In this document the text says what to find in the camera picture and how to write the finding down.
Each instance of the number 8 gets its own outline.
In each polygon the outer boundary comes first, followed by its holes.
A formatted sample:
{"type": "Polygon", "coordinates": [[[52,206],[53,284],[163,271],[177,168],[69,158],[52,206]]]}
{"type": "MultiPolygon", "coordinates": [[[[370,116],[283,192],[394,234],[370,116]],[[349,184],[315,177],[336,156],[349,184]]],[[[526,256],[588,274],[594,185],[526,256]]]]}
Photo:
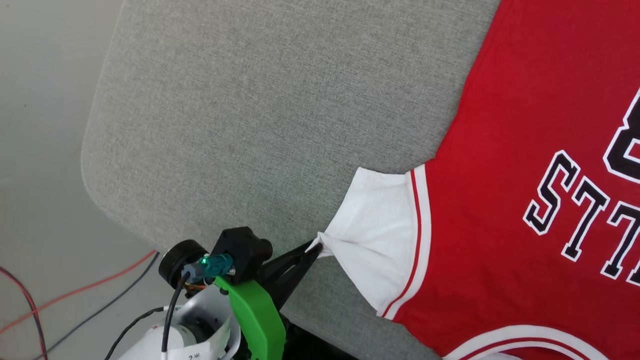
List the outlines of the number 8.
{"type": "Polygon", "coordinates": [[[631,156],[631,149],[640,145],[640,104],[637,100],[640,90],[631,102],[624,119],[624,125],[618,128],[603,160],[610,173],[640,183],[640,158],[631,156]]]}

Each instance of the black cable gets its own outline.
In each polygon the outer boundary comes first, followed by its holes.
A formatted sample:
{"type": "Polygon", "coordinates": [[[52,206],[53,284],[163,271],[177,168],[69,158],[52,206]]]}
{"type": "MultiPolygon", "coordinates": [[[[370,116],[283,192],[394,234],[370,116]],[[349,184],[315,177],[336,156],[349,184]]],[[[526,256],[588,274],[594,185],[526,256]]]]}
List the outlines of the black cable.
{"type": "MultiPolygon", "coordinates": [[[[138,278],[131,283],[131,285],[129,285],[128,288],[126,288],[123,292],[121,292],[118,296],[116,296],[113,300],[111,300],[108,304],[106,304],[105,306],[103,306],[100,310],[96,311],[95,313],[93,313],[91,316],[89,316],[88,318],[84,319],[81,323],[79,323],[76,327],[74,327],[73,329],[71,329],[71,331],[69,331],[66,335],[64,335],[60,340],[58,340],[58,342],[56,342],[55,344],[53,344],[52,347],[48,348],[45,351],[45,354],[50,353],[54,348],[56,348],[58,345],[60,345],[60,343],[62,343],[62,341],[65,341],[69,336],[71,336],[71,334],[73,334],[76,330],[80,329],[80,327],[82,327],[84,324],[88,323],[91,319],[95,318],[96,316],[98,316],[98,314],[100,314],[101,312],[103,312],[107,307],[113,305],[113,303],[115,303],[116,301],[120,300],[121,297],[123,297],[126,293],[129,292],[129,290],[131,290],[136,284],[138,284],[140,282],[140,280],[142,280],[142,278],[147,274],[147,272],[149,272],[149,270],[151,269],[151,267],[154,265],[154,263],[156,262],[156,260],[158,259],[158,256],[160,255],[160,253],[156,252],[155,256],[153,259],[151,259],[151,262],[149,263],[149,265],[147,265],[147,268],[145,269],[145,271],[142,272],[142,274],[140,274],[140,276],[138,276],[138,278]]],[[[34,360],[39,360],[42,357],[42,355],[36,357],[34,360]]]]}
{"type": "Polygon", "coordinates": [[[132,327],[134,327],[134,325],[136,325],[138,323],[138,321],[149,317],[149,315],[153,314],[153,313],[159,313],[161,311],[164,311],[164,307],[157,307],[155,309],[151,309],[149,311],[147,311],[146,313],[138,316],[135,320],[133,320],[133,322],[131,322],[129,324],[129,326],[127,326],[126,328],[124,328],[124,330],[120,333],[120,336],[118,336],[118,338],[116,339],[116,341],[113,343],[113,345],[111,346],[111,349],[109,349],[109,353],[107,354],[107,357],[104,358],[104,360],[109,360],[109,358],[111,357],[111,355],[113,354],[113,351],[116,349],[116,346],[118,346],[118,343],[120,342],[120,340],[122,340],[122,338],[124,338],[125,334],[127,334],[127,331],[129,331],[129,329],[131,329],[132,327]]]}
{"type": "MultiPolygon", "coordinates": [[[[6,276],[8,276],[11,280],[13,280],[16,283],[16,285],[22,291],[22,294],[24,295],[24,298],[27,299],[27,302],[29,303],[29,307],[31,308],[31,311],[35,311],[36,307],[35,307],[35,303],[33,302],[33,297],[31,296],[31,294],[29,293],[27,288],[25,288],[24,285],[22,285],[22,283],[18,279],[16,279],[16,277],[13,276],[13,274],[11,274],[9,272],[9,270],[7,270],[7,269],[5,269],[5,268],[0,266],[0,272],[5,274],[6,276]]],[[[33,321],[35,321],[35,323],[36,323],[36,328],[38,328],[38,337],[39,337],[39,340],[40,340],[40,350],[42,351],[42,355],[40,355],[40,357],[44,356],[44,360],[48,360],[48,357],[47,357],[47,344],[45,344],[45,342],[44,342],[44,332],[42,331],[42,324],[40,324],[40,317],[38,316],[38,312],[37,311],[32,313],[32,315],[33,315],[33,321]]]]}
{"type": "Polygon", "coordinates": [[[178,296],[180,296],[180,291],[184,287],[184,283],[189,279],[189,272],[184,273],[184,275],[178,281],[178,285],[175,287],[175,292],[173,292],[173,296],[171,297],[171,302],[169,303],[169,310],[166,312],[166,318],[164,319],[164,329],[162,331],[162,348],[161,352],[166,352],[167,345],[169,343],[169,328],[171,327],[171,318],[173,317],[173,310],[175,309],[175,303],[178,302],[178,296]]]}

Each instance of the garment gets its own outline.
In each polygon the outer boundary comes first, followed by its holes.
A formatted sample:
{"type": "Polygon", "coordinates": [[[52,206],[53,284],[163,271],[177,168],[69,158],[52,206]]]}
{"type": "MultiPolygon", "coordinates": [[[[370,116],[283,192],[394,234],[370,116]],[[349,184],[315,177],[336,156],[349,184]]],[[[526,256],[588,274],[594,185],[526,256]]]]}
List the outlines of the garment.
{"type": "Polygon", "coordinates": [[[445,360],[640,359],[638,19],[500,4],[436,157],[358,169],[317,238],[379,316],[445,360]]]}

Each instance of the green plastic bracket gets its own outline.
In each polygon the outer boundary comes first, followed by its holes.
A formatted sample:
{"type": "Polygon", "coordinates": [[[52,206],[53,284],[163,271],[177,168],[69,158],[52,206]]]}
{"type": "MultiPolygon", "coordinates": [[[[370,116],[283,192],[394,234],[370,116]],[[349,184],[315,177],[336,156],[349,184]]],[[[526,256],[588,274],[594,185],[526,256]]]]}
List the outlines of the green plastic bracket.
{"type": "Polygon", "coordinates": [[[282,360],[286,333],[269,293],[253,280],[231,285],[219,276],[214,283],[229,292],[229,302],[251,350],[251,359],[282,360]]]}

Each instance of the gray fabric surface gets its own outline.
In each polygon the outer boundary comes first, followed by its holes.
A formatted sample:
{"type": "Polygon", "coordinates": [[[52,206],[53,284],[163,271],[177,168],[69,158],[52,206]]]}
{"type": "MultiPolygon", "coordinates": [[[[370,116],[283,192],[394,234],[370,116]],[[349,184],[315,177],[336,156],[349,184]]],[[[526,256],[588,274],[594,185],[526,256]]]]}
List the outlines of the gray fabric surface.
{"type": "MultiPolygon", "coordinates": [[[[167,249],[250,226],[277,254],[328,225],[358,166],[431,158],[498,0],[126,1],[84,141],[87,190],[167,249]]],[[[434,359],[334,259],[283,309],[360,359],[434,359]]]]}

